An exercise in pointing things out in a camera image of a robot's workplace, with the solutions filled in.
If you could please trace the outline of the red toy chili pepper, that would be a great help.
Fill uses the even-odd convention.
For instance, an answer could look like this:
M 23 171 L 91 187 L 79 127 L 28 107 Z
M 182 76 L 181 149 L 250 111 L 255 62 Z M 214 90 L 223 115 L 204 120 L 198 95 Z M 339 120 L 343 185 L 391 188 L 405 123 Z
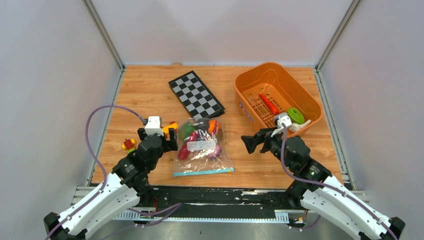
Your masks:
M 198 137 L 198 133 L 196 131 L 193 131 L 184 141 L 183 146 L 181 147 L 181 149 L 179 150 L 178 154 L 177 154 L 177 158 L 180 160 L 186 160 L 187 157 L 190 154 L 190 151 L 188 150 L 188 142 L 194 142 L 196 141 Z

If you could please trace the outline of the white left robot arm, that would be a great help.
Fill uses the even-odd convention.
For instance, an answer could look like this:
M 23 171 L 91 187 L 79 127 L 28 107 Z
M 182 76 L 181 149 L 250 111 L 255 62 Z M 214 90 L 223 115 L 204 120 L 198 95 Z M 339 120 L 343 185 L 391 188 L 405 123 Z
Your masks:
M 48 240 L 88 240 L 123 211 L 152 203 L 148 175 L 164 153 L 178 149 L 177 135 L 173 128 L 170 139 L 148 135 L 145 128 L 137 132 L 141 140 L 137 149 L 122 158 L 105 181 L 67 210 L 44 217 Z

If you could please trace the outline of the orange plastic basket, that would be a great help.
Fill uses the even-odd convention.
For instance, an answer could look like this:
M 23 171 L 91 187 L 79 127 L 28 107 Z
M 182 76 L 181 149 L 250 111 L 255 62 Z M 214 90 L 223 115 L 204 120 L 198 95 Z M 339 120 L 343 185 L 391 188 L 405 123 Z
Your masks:
M 311 123 L 287 136 L 302 136 L 324 116 L 321 103 L 316 100 L 285 67 L 265 62 L 241 73 L 234 81 L 235 102 L 256 131 L 275 127 L 274 114 L 259 97 L 266 96 L 280 113 L 296 108 Z

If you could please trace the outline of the green toy pepper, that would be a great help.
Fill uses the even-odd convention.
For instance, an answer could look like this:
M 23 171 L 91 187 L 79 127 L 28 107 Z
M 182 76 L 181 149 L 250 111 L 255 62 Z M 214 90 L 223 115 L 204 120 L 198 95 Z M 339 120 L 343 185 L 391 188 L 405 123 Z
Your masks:
M 181 141 L 184 141 L 186 138 L 188 138 L 196 128 L 190 123 L 186 122 L 184 123 L 178 130 L 178 138 Z

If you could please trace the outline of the orange toy fruit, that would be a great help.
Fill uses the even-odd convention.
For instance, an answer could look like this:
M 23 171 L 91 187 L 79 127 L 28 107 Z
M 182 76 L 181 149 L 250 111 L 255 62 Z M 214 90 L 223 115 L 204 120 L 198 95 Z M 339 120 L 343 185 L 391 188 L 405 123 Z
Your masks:
M 220 126 L 217 120 L 211 119 L 208 122 L 207 132 L 211 135 L 215 135 L 219 130 Z

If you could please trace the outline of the clear zip top bag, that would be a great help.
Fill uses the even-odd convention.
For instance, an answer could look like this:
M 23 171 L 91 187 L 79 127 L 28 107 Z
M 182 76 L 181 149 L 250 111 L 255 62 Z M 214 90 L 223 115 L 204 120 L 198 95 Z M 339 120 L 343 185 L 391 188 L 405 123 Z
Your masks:
M 196 141 L 188 142 L 187 147 L 190 151 L 186 160 L 178 159 L 177 155 L 182 148 L 184 141 L 178 137 L 179 128 L 186 122 L 191 124 L 199 120 L 216 120 L 219 123 L 219 130 L 216 134 L 209 134 L 204 130 L 195 130 L 197 132 Z M 214 118 L 188 118 L 183 121 L 177 129 L 177 144 L 178 150 L 173 160 L 173 173 L 174 177 L 183 176 L 199 176 L 221 173 L 232 173 L 235 171 L 233 162 L 226 149 L 225 139 L 225 124 L 219 117 Z M 214 149 L 219 144 L 222 147 L 222 153 L 219 157 L 209 159 L 207 158 L 208 150 Z

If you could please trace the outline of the purple toy onion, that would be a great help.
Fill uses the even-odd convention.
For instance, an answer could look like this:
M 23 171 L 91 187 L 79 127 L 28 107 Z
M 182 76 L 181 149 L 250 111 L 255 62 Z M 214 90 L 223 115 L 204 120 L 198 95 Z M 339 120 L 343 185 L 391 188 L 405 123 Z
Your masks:
M 219 144 L 215 145 L 214 149 L 209 149 L 206 155 L 208 159 L 218 158 L 222 153 L 222 147 Z

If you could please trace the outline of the dark purple toy apple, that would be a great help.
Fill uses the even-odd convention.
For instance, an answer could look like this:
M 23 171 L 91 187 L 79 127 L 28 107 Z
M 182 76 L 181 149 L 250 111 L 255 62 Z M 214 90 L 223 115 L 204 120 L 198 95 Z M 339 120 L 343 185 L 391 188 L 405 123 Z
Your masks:
M 193 127 L 196 130 L 202 130 L 202 131 L 208 131 L 210 126 L 210 120 L 209 119 L 200 119 L 199 121 L 196 121 L 192 124 Z

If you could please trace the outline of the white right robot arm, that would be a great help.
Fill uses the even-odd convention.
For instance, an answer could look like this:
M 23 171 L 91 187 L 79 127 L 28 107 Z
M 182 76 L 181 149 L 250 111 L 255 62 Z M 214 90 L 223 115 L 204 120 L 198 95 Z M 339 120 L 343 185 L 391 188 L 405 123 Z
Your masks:
M 310 156 L 300 136 L 287 137 L 277 128 L 263 128 L 255 135 L 241 136 L 247 152 L 258 145 L 260 153 L 272 153 L 293 179 L 285 191 L 292 209 L 311 210 L 338 226 L 354 240 L 398 240 L 406 226 L 399 217 L 388 217 L 367 205 L 347 189 L 322 164 Z

